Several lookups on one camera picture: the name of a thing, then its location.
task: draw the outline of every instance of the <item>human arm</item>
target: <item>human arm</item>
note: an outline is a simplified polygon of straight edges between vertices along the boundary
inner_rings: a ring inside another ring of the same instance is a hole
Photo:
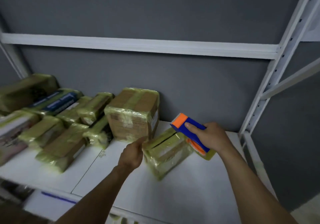
[[[60,217],[56,224],[104,224],[126,178],[142,162],[144,140],[145,137],[142,137],[127,145],[111,173]]]
[[[226,132],[217,123],[204,124],[205,130],[186,123],[206,147],[221,157],[234,192],[242,224],[297,224],[251,171],[234,148]]]

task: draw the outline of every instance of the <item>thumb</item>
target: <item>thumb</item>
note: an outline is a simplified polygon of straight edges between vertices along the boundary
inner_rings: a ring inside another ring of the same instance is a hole
[[[201,129],[195,127],[194,125],[192,125],[192,124],[190,124],[190,123],[185,123],[184,125],[186,126],[186,128],[187,128],[189,131],[191,131],[192,133],[195,133],[197,136],[202,133],[202,130],[201,130]]]

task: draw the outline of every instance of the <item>person's right hand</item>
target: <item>person's right hand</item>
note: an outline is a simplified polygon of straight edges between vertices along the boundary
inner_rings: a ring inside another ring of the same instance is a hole
[[[199,129],[190,123],[185,123],[185,126],[189,131],[197,135],[203,145],[215,150],[217,153],[232,147],[232,143],[226,132],[216,122],[204,124],[206,127],[204,130]]]

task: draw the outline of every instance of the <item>clear plastic wrap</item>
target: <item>clear plastic wrap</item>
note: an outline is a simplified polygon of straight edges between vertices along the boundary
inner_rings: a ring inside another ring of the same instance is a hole
[[[118,140],[151,139],[159,117],[159,93],[141,88],[124,88],[105,109],[112,133]]]
[[[96,120],[89,129],[83,133],[88,138],[88,143],[93,146],[100,146],[106,149],[113,138],[110,125],[104,113]]]
[[[173,128],[166,130],[150,142],[143,143],[142,151],[147,165],[158,180],[193,152],[186,143],[186,137]]]
[[[92,125],[102,113],[105,106],[110,103],[114,95],[109,92],[100,92],[91,99],[84,107],[77,110],[81,121],[85,125]]]
[[[36,159],[63,173],[86,147],[88,126],[73,124],[36,155]]]
[[[60,88],[48,97],[23,108],[23,110],[38,114],[40,117],[44,117],[46,115],[55,116],[78,101],[82,96],[82,92],[78,90]]]
[[[0,119],[0,166],[27,147],[18,136],[38,121],[38,115],[22,110]]]
[[[0,88],[0,112],[11,113],[26,107],[58,89],[54,76],[33,74]]]
[[[46,145],[55,140],[65,130],[60,119],[53,116],[45,116],[43,119],[23,131],[18,138],[29,147],[42,150]]]
[[[64,125],[68,128],[70,125],[78,123],[81,123],[81,118],[78,115],[77,111],[78,109],[83,108],[92,97],[83,96],[79,98],[78,101],[76,101],[74,104],[66,108],[61,113],[57,114],[56,117],[61,119],[64,123]]]

